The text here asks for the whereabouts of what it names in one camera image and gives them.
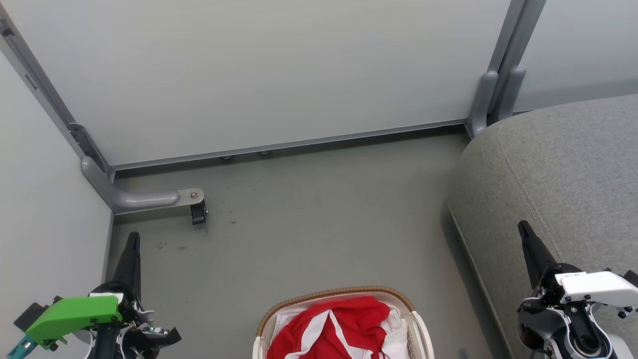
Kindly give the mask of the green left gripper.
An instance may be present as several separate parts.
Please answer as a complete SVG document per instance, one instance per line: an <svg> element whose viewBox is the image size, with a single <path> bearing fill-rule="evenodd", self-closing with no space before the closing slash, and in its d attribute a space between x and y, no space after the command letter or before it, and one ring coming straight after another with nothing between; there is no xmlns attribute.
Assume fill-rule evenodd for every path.
<svg viewBox="0 0 638 359"><path fill-rule="evenodd" d="M87 296L57 296L25 333L25 354L35 348L54 352L70 334L86 334L84 359L157 359L160 350L181 341L177 329L155 325L141 303L141 236L130 232L113 282Z"/></svg>

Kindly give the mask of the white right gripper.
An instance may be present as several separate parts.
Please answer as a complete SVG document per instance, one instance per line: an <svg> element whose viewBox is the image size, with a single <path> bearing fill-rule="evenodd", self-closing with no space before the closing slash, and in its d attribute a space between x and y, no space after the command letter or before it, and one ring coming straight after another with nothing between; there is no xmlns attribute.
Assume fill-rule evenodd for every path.
<svg viewBox="0 0 638 359"><path fill-rule="evenodd" d="M520 321L569 321L587 318L593 305L610 305L618 310L638 309L638 289L608 288L605 271L588 273L567 263L557 263L528 221L518 223L528 271L531 296L520 303Z"/></svg>

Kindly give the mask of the red shirt with white print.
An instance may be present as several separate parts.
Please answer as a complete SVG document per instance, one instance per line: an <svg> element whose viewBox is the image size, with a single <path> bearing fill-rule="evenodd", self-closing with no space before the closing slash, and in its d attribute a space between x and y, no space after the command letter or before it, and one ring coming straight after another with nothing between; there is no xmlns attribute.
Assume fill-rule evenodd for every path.
<svg viewBox="0 0 638 359"><path fill-rule="evenodd" d="M275 336L266 359L409 359L407 322L371 296L314 304Z"/></svg>

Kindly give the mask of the grey fabric sofa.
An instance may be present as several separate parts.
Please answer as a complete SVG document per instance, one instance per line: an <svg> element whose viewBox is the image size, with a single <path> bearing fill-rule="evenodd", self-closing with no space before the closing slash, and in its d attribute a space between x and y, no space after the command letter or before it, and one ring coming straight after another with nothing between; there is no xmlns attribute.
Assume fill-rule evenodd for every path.
<svg viewBox="0 0 638 359"><path fill-rule="evenodd" d="M529 359L531 294L517 225L556 261L638 274L638 95L556 105L490 125L465 148L448 207L509 357Z"/></svg>

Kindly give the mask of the grey partition foot with plate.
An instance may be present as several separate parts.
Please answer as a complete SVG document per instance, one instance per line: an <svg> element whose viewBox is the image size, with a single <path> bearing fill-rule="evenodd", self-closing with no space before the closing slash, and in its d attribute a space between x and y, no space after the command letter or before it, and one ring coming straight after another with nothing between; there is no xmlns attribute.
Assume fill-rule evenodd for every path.
<svg viewBox="0 0 638 359"><path fill-rule="evenodd" d="M139 213L167 207L197 207L205 205L205 194L200 188L155 192L124 191L109 178L90 157L80 161L82 174L114 214Z"/></svg>

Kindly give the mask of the white laundry basket brown rim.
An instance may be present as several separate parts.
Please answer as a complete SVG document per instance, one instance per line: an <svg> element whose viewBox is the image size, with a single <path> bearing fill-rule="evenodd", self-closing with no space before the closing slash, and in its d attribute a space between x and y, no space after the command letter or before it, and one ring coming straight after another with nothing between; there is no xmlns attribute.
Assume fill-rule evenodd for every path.
<svg viewBox="0 0 638 359"><path fill-rule="evenodd" d="M289 312L301 312L314 304L371 296L396 309L407 323L407 351L409 359L435 359L428 330L414 305L405 295L386 286L358 286L337 288L297 296L279 302L267 311L257 327L253 343L252 359L266 359L267 350L274 340L277 316Z"/></svg>

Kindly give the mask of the white basket liner cloth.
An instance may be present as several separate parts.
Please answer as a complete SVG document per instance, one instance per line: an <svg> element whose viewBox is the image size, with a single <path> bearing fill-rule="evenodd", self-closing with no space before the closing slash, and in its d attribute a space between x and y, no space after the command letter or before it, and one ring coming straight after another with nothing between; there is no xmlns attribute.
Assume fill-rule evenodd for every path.
<svg viewBox="0 0 638 359"><path fill-rule="evenodd" d="M282 311L278 312L275 316L273 335L277 336L278 333L284 329L288 324L290 324L296 316L300 315L304 311L309 309L308 306L298 307L298 308L284 308Z"/></svg>

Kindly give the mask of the grey double partition post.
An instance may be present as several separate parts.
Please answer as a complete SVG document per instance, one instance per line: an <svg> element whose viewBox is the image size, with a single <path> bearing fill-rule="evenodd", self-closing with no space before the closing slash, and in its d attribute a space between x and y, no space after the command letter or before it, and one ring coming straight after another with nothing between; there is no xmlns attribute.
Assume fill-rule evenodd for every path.
<svg viewBox="0 0 638 359"><path fill-rule="evenodd" d="M496 47L481 75L466 130L476 138L488 125L510 118L527 73L520 61L547 0L510 0Z"/></svg>

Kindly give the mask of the grey partition post with slots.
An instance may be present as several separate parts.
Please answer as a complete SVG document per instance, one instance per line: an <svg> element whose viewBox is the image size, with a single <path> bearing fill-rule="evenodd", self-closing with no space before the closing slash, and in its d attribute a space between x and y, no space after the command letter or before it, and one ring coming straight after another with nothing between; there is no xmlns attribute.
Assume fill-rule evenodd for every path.
<svg viewBox="0 0 638 359"><path fill-rule="evenodd" d="M48 111L62 134L70 141L73 150L80 158L87 156L93 159L106 177L113 180L114 171L111 166L98 150L86 128L73 118L1 2L0 41L6 47L6 51L15 57L19 64L18 72L23 76L25 83L30 87L42 107Z"/></svg>

